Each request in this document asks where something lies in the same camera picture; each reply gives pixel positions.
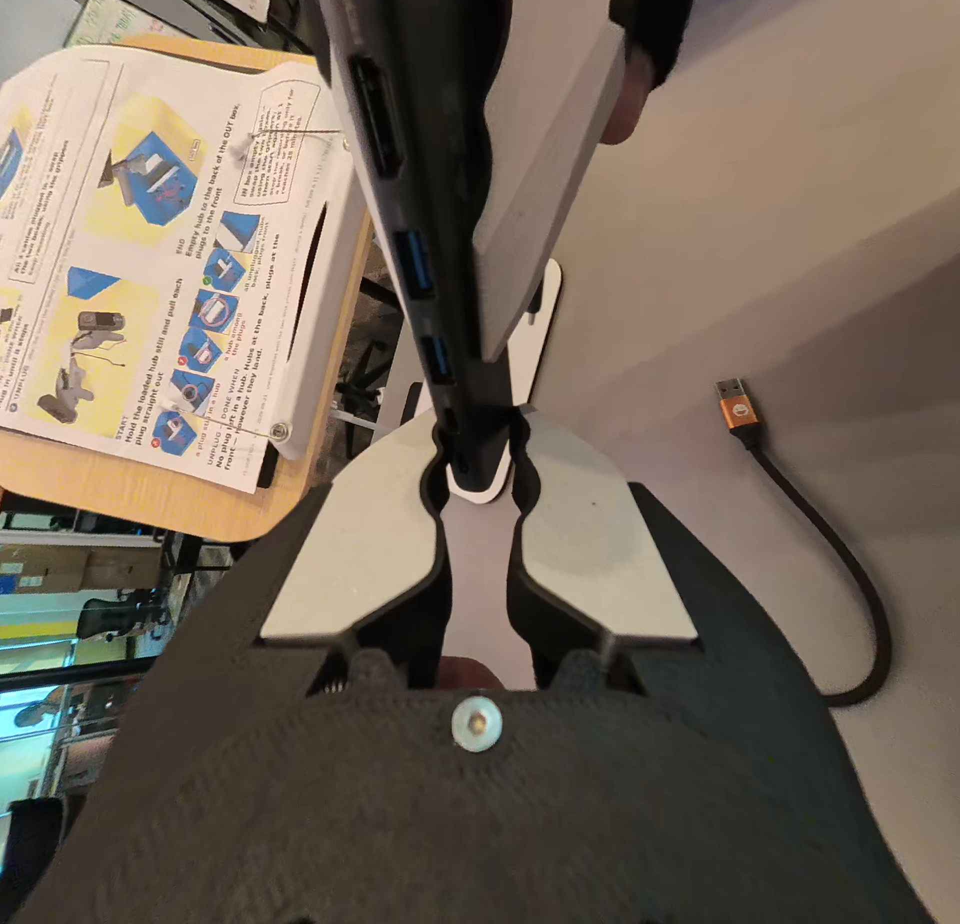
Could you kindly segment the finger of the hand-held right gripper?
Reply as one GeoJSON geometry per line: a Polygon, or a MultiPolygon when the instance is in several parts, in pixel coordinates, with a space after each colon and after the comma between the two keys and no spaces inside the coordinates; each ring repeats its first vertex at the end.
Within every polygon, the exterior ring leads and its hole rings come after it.
{"type": "Polygon", "coordinates": [[[491,170],[472,236],[484,362],[527,308],[617,101],[626,33],[611,0],[510,0],[484,102],[491,170]]]}

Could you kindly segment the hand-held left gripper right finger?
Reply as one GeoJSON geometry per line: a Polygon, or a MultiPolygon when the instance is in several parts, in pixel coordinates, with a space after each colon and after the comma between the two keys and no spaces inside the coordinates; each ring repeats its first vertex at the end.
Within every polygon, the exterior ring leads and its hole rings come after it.
{"type": "Polygon", "coordinates": [[[630,483],[605,454],[543,414],[510,424],[508,618],[535,670],[588,651],[605,669],[699,635],[630,483]]]}

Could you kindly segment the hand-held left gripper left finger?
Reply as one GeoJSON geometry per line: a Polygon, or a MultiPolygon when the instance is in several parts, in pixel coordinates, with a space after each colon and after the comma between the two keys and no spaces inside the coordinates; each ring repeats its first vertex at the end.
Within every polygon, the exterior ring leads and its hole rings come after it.
{"type": "Polygon", "coordinates": [[[406,670],[436,670],[451,616],[449,498],[434,415],[370,445],[331,484],[260,640],[380,650],[406,670]]]}

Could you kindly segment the black slim usb hub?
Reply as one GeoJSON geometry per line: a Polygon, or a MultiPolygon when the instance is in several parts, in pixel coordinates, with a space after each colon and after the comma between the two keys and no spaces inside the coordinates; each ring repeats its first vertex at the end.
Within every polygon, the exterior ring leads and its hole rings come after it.
{"type": "Polygon", "coordinates": [[[463,490],[485,490],[512,390],[507,353],[483,356],[474,230],[493,171],[484,104],[512,0],[317,2],[448,467],[463,490]]]}

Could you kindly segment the person's right hand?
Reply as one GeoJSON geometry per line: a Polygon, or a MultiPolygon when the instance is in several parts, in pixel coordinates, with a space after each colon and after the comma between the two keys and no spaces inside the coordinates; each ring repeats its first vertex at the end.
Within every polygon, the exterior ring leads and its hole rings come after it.
{"type": "Polygon", "coordinates": [[[642,111],[656,84],[656,68],[647,52],[633,44],[625,57],[620,90],[599,143],[616,147],[636,131],[642,111]]]}

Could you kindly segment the white document stand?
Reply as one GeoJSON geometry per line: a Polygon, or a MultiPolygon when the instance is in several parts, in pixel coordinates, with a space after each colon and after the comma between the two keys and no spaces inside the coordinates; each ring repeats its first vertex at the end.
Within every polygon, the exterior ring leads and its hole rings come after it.
{"type": "MultiPolygon", "coordinates": [[[[563,270],[556,258],[549,258],[531,305],[514,327],[508,342],[512,405],[518,409],[531,402],[549,333],[560,302],[563,270]]],[[[474,506],[496,500],[507,484],[512,467],[509,446],[505,446],[491,485],[483,491],[468,491],[447,471],[452,495],[474,506]]]]}

